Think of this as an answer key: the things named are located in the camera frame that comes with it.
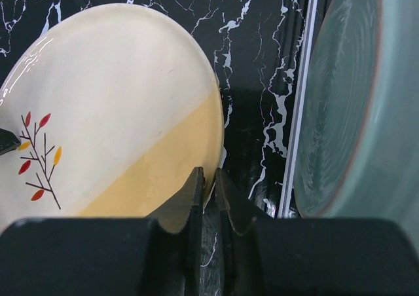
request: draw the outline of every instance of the black marble surface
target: black marble surface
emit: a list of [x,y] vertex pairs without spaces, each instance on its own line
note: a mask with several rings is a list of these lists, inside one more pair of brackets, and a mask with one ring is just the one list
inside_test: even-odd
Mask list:
[[[276,216],[308,0],[0,0],[0,83],[42,33],[106,3],[156,9],[198,41],[220,81],[223,168],[239,190]],[[323,13],[319,7],[320,19]],[[203,295],[220,295],[214,215],[211,200],[204,214]]]

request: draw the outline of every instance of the red leaf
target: red leaf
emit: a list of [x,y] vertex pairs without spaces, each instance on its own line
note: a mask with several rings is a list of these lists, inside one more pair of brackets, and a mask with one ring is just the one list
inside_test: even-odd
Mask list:
[[44,189],[39,189],[31,198],[32,201],[39,200],[44,195]]
[[50,117],[51,117],[51,114],[44,116],[44,118],[42,118],[41,121],[39,122],[39,128],[42,128],[43,126],[45,126],[48,120],[50,120]]
[[27,115],[26,115],[26,118],[25,118],[25,126],[26,126],[26,128],[27,127],[29,127],[29,124],[31,123],[31,112],[29,112]]
[[29,169],[30,166],[31,166],[31,161],[30,160],[27,160],[26,162],[24,162],[22,167],[19,169],[19,175],[26,172]]

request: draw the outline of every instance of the black object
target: black object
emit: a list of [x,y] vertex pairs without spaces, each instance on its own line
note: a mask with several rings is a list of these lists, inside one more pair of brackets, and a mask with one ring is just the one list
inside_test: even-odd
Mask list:
[[0,155],[16,150],[19,146],[20,141],[12,132],[0,129]]
[[153,218],[15,222],[0,237],[0,295],[198,295],[203,188],[195,168]]
[[216,173],[223,295],[419,295],[419,262],[377,219],[272,219]]

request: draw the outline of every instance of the orange leaf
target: orange leaf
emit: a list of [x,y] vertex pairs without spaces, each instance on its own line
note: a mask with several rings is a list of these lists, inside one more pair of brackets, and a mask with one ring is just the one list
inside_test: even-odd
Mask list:
[[39,128],[42,128],[43,126],[45,126],[48,120],[50,120],[50,117],[51,117],[51,114],[44,116],[39,122]]
[[39,189],[31,198],[31,201],[39,200],[44,195],[44,189]]
[[55,165],[55,166],[57,166],[57,165],[58,165],[58,162],[59,162],[59,161],[60,161],[60,159],[61,159],[61,152],[62,152],[61,147],[59,147],[59,148],[57,149],[57,151],[55,152],[55,156],[54,156],[54,165]]
[[24,162],[22,167],[20,167],[20,169],[19,169],[19,175],[26,172],[29,169],[30,166],[31,166],[31,161],[30,160],[27,160],[26,162]]
[[31,123],[31,112],[29,112],[27,115],[26,115],[26,118],[25,118],[25,126],[26,126],[26,128],[27,127],[29,127],[29,124]]
[[19,151],[26,150],[30,145],[31,145],[30,141],[21,144],[21,146],[19,146]]

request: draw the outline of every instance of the yellow leaf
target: yellow leaf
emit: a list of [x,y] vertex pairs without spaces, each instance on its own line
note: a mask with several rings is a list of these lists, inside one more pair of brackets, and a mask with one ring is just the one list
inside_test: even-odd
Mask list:
[[58,162],[60,161],[60,158],[61,158],[61,147],[59,147],[58,149],[57,149],[57,151],[55,152],[55,156],[54,156],[54,165],[55,166],[57,166],[58,165]]
[[21,144],[21,146],[19,146],[19,151],[26,150],[30,145],[31,145],[30,141]]

